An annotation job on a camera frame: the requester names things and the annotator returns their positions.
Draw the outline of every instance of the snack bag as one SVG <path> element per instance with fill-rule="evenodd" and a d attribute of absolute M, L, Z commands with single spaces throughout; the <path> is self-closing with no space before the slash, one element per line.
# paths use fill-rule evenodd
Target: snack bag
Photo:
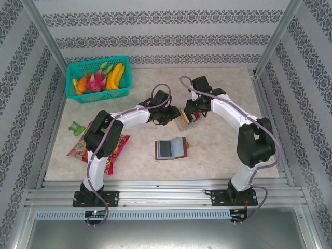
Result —
<path fill-rule="evenodd" d="M 76 146 L 67 154 L 67 156 L 73 156 L 77 159 L 88 162 L 88 150 L 86 149 L 86 142 L 84 141 L 84 135 L 92 125 L 92 122 L 88 124 L 88 127 L 83 133 L 83 136 L 79 139 Z M 126 142 L 130 136 L 128 135 L 121 135 L 119 138 L 119 142 L 117 147 L 115 148 L 114 152 L 108 157 L 105 167 L 105 174 L 112 175 L 113 174 L 113 164 L 115 160 L 118 158 L 119 154 L 121 153 L 123 147 L 125 146 Z"/>

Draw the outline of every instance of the vent grille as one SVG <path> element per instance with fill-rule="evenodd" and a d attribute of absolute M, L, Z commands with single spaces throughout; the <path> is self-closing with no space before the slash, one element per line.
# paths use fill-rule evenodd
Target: vent grille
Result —
<path fill-rule="evenodd" d="M 38 211 L 36 220 L 83 220 L 84 210 Z M 108 220 L 231 219 L 229 209 L 213 210 L 110 210 Z"/>

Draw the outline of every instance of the fruit basket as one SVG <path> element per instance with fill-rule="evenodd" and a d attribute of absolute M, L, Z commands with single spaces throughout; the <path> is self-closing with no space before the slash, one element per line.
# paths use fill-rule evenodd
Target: fruit basket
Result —
<path fill-rule="evenodd" d="M 109 90 L 109 91 L 104 89 L 104 91 L 101 92 L 76 95 L 76 90 L 73 85 L 73 79 L 81 79 L 82 77 L 84 77 L 89 73 L 95 73 L 96 71 L 98 71 L 99 67 L 105 62 L 108 62 L 107 65 L 113 64 L 114 67 L 117 64 L 122 63 L 126 67 L 119 84 L 120 89 Z M 129 90 L 131 87 L 132 87 L 132 77 L 131 77 L 130 64 L 127 56 L 116 56 L 116 57 L 108 57 L 96 60 L 74 62 L 71 63 L 67 69 L 66 96 L 67 98 L 74 99 L 79 103 L 88 103 L 88 102 L 124 97 L 129 94 Z"/>

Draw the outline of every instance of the damask pattern wall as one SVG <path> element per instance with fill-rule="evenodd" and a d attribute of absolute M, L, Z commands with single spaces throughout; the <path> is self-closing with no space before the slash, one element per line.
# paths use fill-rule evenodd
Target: damask pattern wall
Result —
<path fill-rule="evenodd" d="M 254 68 L 289 0 L 36 0 L 68 63 Z"/>
<path fill-rule="evenodd" d="M 18 0 L 0 2 L 0 248 L 35 188 L 65 78 Z"/>
<path fill-rule="evenodd" d="M 261 75 L 292 176 L 332 248 L 332 5 L 305 0 Z"/>

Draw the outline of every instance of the beige marble surface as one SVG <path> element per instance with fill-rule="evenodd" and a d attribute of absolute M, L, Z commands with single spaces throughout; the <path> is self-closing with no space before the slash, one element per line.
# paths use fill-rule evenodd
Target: beige marble surface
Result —
<path fill-rule="evenodd" d="M 213 88 L 221 87 L 246 111 L 261 116 L 246 68 L 132 70 L 133 87 L 128 97 L 88 104 L 67 99 L 45 180 L 74 181 L 85 178 L 87 165 L 66 156 L 80 137 L 68 130 L 73 121 L 86 126 L 100 110 L 112 113 L 130 109 L 148 98 L 153 86 L 161 82 L 171 87 L 172 105 L 183 108 L 191 94 L 179 83 L 182 75 L 192 79 L 205 75 Z M 175 121 L 172 121 L 166 126 L 141 124 L 125 130 L 123 134 L 131 137 L 115 162 L 114 174 L 104 175 L 104 179 L 230 179 L 240 164 L 236 153 L 237 132 L 212 112 L 196 128 L 184 132 L 179 132 Z M 156 161 L 154 141 L 177 136 L 186 137 L 189 143 L 188 157 Z M 278 178 L 279 175 L 274 167 L 261 170 L 257 177 Z"/>

